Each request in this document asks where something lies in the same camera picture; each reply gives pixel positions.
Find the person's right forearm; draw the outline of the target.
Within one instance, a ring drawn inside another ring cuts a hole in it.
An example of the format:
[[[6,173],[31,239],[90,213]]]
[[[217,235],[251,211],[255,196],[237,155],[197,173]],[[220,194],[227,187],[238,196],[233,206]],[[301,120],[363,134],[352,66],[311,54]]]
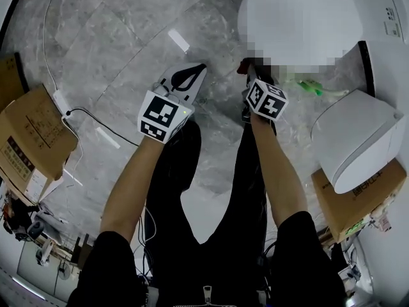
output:
[[[292,215],[307,211],[304,188],[271,125],[259,115],[252,113],[251,127],[272,217],[274,223],[280,226]]]

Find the large tan cardboard box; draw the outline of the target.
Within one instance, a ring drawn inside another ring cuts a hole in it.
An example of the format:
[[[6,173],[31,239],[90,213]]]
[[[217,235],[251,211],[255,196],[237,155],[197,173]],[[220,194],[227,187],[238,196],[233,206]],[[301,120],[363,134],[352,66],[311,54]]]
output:
[[[406,171],[397,159],[344,194],[335,193],[322,169],[313,173],[317,198],[335,242],[348,238],[345,232],[360,220],[368,224],[373,212],[382,213],[400,192],[405,180]]]

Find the dark red cloth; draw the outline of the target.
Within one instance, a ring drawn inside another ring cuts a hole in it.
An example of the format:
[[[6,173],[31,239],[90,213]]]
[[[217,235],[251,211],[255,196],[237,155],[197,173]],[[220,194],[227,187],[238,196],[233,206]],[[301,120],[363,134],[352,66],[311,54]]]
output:
[[[240,65],[236,71],[237,74],[247,75],[250,66],[252,66],[252,60],[250,58],[244,58],[243,60],[241,60]]]

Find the pale plush toy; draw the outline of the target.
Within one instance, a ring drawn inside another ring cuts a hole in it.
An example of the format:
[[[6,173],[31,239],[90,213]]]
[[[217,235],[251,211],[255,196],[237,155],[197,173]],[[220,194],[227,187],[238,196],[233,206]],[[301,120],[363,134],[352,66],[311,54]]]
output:
[[[383,211],[382,213],[372,213],[371,214],[371,224],[380,232],[388,232],[392,229],[392,225],[388,219],[388,212]]]

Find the white toilet with lid sticker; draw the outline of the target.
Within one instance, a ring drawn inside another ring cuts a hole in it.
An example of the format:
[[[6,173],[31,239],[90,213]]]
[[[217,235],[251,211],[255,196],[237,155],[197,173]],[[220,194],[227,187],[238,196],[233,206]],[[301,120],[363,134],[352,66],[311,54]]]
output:
[[[243,0],[237,27],[252,58],[319,67],[360,41],[409,45],[409,0]]]

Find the person's black top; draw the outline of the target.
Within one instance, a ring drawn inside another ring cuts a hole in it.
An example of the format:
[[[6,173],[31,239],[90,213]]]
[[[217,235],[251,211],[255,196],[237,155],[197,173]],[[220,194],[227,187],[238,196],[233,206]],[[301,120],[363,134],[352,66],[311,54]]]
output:
[[[206,242],[155,260],[157,307],[259,307],[257,258],[246,242],[240,248]],[[310,213],[280,225],[271,264],[273,307],[345,307],[343,282],[324,252]],[[115,232],[100,234],[67,307],[138,307],[144,287],[129,243]]]

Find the person's left forearm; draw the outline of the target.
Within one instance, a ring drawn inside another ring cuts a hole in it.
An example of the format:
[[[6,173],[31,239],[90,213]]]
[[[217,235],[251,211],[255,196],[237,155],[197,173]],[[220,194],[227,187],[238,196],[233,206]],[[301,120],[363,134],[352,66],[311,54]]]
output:
[[[105,204],[100,232],[116,232],[130,242],[142,214],[164,144],[145,136],[121,172]]]

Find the white power strip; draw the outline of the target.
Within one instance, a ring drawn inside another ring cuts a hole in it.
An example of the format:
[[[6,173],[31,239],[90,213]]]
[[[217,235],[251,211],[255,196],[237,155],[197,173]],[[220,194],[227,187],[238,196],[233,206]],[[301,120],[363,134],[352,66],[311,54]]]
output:
[[[65,118],[71,117],[72,108],[69,106],[68,101],[65,96],[62,94],[61,90],[56,90],[52,94],[52,98],[59,109],[61,115]]]

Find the open printed cardboard box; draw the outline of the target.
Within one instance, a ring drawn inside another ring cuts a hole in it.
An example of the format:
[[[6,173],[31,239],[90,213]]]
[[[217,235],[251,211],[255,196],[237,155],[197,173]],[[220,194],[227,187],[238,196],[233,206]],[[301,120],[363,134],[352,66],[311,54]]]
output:
[[[0,178],[26,205],[36,205],[58,184],[78,140],[63,124],[44,86],[0,113]]]

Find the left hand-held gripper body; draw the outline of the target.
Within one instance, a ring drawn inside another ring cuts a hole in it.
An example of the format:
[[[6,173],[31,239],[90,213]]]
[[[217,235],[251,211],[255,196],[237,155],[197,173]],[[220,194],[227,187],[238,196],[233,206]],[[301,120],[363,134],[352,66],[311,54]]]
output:
[[[137,117],[138,131],[158,142],[166,144],[194,114],[195,108],[162,84],[155,83],[146,92]]]

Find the white smart toilet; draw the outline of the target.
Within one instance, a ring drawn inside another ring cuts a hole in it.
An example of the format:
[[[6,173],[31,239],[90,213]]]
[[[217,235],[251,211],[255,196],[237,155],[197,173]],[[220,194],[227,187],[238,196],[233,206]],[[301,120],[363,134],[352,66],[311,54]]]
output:
[[[337,194],[356,188],[399,153],[407,117],[355,90],[325,110],[311,129],[316,158]]]

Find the person's black trousers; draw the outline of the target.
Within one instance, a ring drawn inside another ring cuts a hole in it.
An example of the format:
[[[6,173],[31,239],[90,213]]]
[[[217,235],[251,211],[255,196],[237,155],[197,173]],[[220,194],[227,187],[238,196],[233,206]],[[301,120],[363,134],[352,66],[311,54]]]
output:
[[[252,128],[246,124],[236,156],[226,212],[204,243],[192,233],[181,205],[196,172],[201,131],[189,121],[157,162],[146,206],[146,249],[153,279],[169,287],[177,276],[204,285],[257,285],[266,235],[266,191]]]

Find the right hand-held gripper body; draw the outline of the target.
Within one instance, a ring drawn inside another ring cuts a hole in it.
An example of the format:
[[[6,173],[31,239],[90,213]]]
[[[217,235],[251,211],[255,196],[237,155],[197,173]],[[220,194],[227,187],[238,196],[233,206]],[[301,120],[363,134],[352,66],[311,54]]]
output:
[[[288,97],[284,91],[260,79],[248,78],[247,89],[242,95],[242,121],[245,123],[251,121],[251,113],[276,121],[288,106]]]

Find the green plastic wrapper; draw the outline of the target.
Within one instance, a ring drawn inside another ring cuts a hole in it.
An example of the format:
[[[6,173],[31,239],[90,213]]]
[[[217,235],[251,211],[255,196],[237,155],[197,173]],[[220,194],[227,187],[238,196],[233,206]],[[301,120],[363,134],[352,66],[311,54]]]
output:
[[[298,81],[297,84],[307,92],[315,93],[317,96],[323,95],[323,86],[317,81],[302,80]]]

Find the small brown open box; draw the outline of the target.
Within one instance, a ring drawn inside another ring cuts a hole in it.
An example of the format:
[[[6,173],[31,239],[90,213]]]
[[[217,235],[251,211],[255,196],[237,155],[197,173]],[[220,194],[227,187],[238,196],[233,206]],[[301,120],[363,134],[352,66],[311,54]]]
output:
[[[89,234],[85,235],[82,245],[80,245],[81,238],[78,237],[74,246],[74,250],[71,257],[71,263],[75,264],[79,269],[84,267],[84,264],[91,253],[93,246],[88,244]]]

